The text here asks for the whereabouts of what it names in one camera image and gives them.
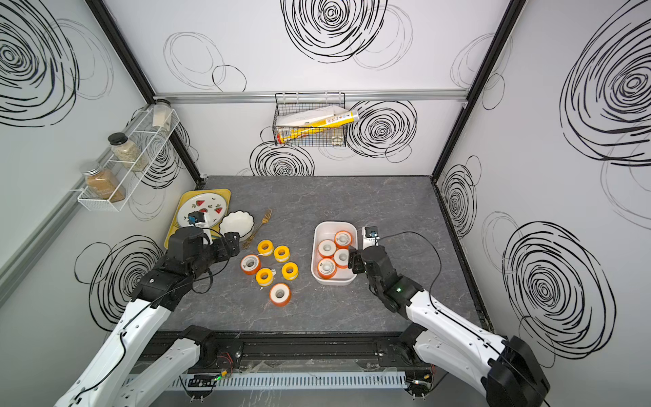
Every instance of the silver jar lid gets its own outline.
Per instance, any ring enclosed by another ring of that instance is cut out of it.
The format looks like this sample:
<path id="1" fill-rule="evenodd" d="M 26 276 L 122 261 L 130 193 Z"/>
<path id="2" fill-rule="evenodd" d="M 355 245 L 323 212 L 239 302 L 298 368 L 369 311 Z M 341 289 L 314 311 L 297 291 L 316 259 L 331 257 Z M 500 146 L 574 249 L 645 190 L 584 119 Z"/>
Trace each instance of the silver jar lid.
<path id="1" fill-rule="evenodd" d="M 102 166 L 97 161 L 86 161 L 81 164 L 79 170 L 84 175 L 95 175 L 100 173 Z"/>

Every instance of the scalloped bowl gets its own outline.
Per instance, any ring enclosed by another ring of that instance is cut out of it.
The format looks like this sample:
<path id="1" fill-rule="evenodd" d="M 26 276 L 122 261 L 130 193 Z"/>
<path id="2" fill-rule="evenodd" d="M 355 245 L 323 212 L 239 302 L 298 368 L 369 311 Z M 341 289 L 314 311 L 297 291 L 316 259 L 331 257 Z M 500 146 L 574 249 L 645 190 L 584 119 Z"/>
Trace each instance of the scalloped bowl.
<path id="1" fill-rule="evenodd" d="M 239 210 L 226 215 L 219 225 L 219 232 L 221 234 L 237 232 L 240 234 L 240 241 L 243 242 L 251 235 L 253 225 L 253 216 L 249 212 Z"/>

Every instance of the wire basket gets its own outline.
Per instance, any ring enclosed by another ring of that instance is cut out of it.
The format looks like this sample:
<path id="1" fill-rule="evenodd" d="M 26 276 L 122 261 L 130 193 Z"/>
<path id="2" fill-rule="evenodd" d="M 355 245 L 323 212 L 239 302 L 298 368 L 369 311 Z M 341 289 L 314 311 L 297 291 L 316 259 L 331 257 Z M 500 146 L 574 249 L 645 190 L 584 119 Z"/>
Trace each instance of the wire basket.
<path id="1" fill-rule="evenodd" d="M 166 147 L 169 136 L 178 125 L 178 116 L 174 109 L 171 109 L 166 119 L 166 121 L 170 122 L 169 130 L 152 127 L 153 118 L 154 108 L 150 106 L 148 109 L 139 112 L 136 118 L 127 126 L 127 130 L 124 133 L 129 140 L 133 141 L 140 148 L 142 154 L 136 161 L 120 161 L 112 154 L 104 164 L 104 169 L 111 171 L 119 181 L 119 184 L 108 199 L 101 198 L 95 191 L 86 186 L 81 194 L 79 194 L 79 197 L 77 197 L 77 201 L 86 209 L 92 211 L 119 212 L 124 208 L 124 205 L 131 198 L 133 191 L 135 191 L 140 181 L 145 177 L 147 171 L 149 171 L 152 163 L 157 160 L 161 151 Z M 142 171 L 133 171 L 133 166 L 142 157 L 147 160 L 147 166 Z M 124 195 L 124 199 L 111 202 L 114 200 L 114 196 L 118 190 Z"/>
<path id="2" fill-rule="evenodd" d="M 325 106 L 339 106 L 345 109 L 346 94 L 342 92 L 321 92 L 321 93 L 277 93 L 276 111 L 273 116 L 273 139 L 276 145 L 292 145 L 301 147 L 345 147 L 348 125 L 337 128 L 315 128 L 276 126 L 278 116 L 286 116 L 302 111 L 318 109 Z M 281 141 L 281 136 L 288 137 L 293 133 L 300 133 L 301 136 Z"/>

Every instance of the white wire shelf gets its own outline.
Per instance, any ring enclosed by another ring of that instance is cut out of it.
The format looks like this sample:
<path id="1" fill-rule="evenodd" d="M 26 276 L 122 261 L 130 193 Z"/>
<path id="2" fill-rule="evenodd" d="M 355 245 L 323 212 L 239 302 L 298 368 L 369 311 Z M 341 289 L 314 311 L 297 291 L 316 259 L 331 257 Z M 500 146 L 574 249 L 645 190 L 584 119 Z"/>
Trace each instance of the white wire shelf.
<path id="1" fill-rule="evenodd" d="M 120 159 L 112 154 L 104 164 L 104 169 L 111 171 L 119 182 L 111 196 L 108 199 L 102 199 L 90 187 L 84 187 L 77 201 L 87 210 L 119 212 L 124 208 L 131 198 L 133 191 L 135 191 L 140 181 L 145 177 L 152 163 L 157 160 L 159 154 L 165 148 L 169 136 L 178 125 L 178 116 L 174 109 L 171 109 L 166 120 L 170 122 L 169 130 L 159 127 L 154 128 L 152 126 L 153 118 L 154 107 L 150 106 L 148 109 L 142 110 L 136 115 L 134 122 L 137 123 L 135 123 L 135 126 L 128 126 L 131 130 L 126 133 L 126 136 L 142 151 L 142 154 L 136 161 L 120 161 Z M 133 166 L 143 157 L 147 160 L 147 166 L 142 171 L 134 171 Z M 124 195 L 124 199 L 115 201 L 116 193 L 119 195 L 120 192 Z"/>

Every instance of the gold fork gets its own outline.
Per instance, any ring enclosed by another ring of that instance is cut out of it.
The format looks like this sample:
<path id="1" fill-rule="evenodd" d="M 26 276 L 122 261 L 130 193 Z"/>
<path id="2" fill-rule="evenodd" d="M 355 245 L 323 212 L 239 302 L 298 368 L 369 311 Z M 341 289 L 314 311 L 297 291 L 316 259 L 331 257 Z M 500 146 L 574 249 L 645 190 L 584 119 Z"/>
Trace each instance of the gold fork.
<path id="1" fill-rule="evenodd" d="M 253 232 L 253 234 L 246 239 L 246 241 L 242 244 L 242 249 L 248 249 L 251 243 L 253 243 L 253 238 L 255 237 L 255 234 L 260 230 L 262 225 L 267 223 L 269 219 L 271 218 L 271 208 L 267 209 L 267 212 L 264 214 L 264 218 L 262 218 L 262 223 L 258 226 L 257 229 Z"/>

